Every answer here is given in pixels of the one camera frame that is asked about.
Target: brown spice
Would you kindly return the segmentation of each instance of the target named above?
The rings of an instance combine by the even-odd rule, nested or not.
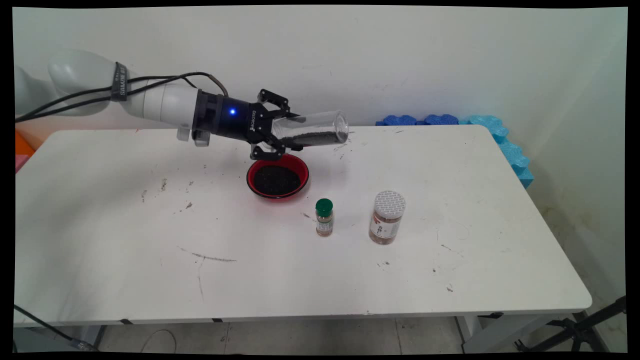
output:
[[[384,218],[384,217],[380,216],[380,214],[378,214],[376,211],[373,211],[373,219],[372,219],[372,221],[375,222],[376,224],[379,223],[376,220],[379,220],[380,222],[384,222],[386,224],[396,224],[396,223],[400,222],[400,219],[402,219],[402,217],[395,218],[395,219],[387,219],[387,218]],[[379,243],[380,245],[388,245],[388,244],[394,242],[394,240],[396,239],[396,234],[397,234],[397,229],[396,229],[396,231],[394,231],[394,235],[392,237],[383,238],[381,236],[378,236],[378,235],[374,234],[373,231],[371,231],[371,227],[369,227],[369,237],[375,243]]]
[[[318,221],[318,224],[316,226],[316,232],[318,233],[318,235],[320,236],[331,235],[331,233],[333,232],[333,224],[331,224],[331,226],[328,227],[329,230],[322,231],[319,228],[322,227],[323,224],[327,224],[333,221],[333,212],[331,212],[331,215],[327,217],[321,217],[318,215],[318,212],[316,211],[316,219]]]

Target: white lid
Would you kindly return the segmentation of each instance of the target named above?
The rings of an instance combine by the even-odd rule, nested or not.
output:
[[[405,207],[404,197],[397,192],[387,190],[376,195],[375,209],[383,218],[389,220],[399,218],[404,213]]]

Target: blue foam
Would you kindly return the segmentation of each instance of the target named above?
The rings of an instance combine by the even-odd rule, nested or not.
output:
[[[522,149],[519,146],[511,143],[507,139],[505,139],[503,143],[498,144],[498,146],[517,175],[522,174],[522,172],[527,169],[529,166],[529,158],[522,155]]]
[[[376,126],[415,125],[416,122],[416,118],[409,115],[402,115],[401,117],[389,115],[382,121],[376,121]]]
[[[522,174],[518,175],[518,179],[520,179],[520,183],[526,189],[533,182],[533,174],[526,168],[522,171]]]
[[[533,174],[529,171],[529,158],[522,155],[522,148],[511,143],[507,139],[509,130],[502,126],[502,120],[491,115],[473,115],[463,120],[458,119],[449,114],[442,116],[429,115],[424,120],[418,121],[414,117],[409,115],[403,115],[397,117],[395,115],[389,115],[382,121],[376,121],[376,126],[397,126],[397,125],[466,125],[475,124],[482,125],[489,129],[491,136],[500,147],[504,157],[511,165],[511,168],[518,176],[520,183],[524,188],[527,188],[533,182]]]
[[[432,114],[424,118],[424,125],[458,125],[458,118],[449,114],[442,116]]]
[[[486,127],[487,129],[489,129],[491,136],[493,136],[493,139],[497,143],[503,143],[505,140],[507,140],[507,135],[509,134],[509,129],[502,126],[502,120],[491,115],[469,116],[466,119],[462,120],[460,124],[475,124]]]

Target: orange object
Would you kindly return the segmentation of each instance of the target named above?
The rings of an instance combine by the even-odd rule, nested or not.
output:
[[[28,155],[32,156],[34,153],[33,149],[29,146],[29,144],[24,141],[22,136],[18,134],[18,131],[15,131],[15,154],[16,155]]]

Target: clear plastic cup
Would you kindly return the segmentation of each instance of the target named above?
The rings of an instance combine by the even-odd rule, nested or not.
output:
[[[340,110],[281,118],[273,121],[273,133],[286,147],[345,143],[349,124]]]

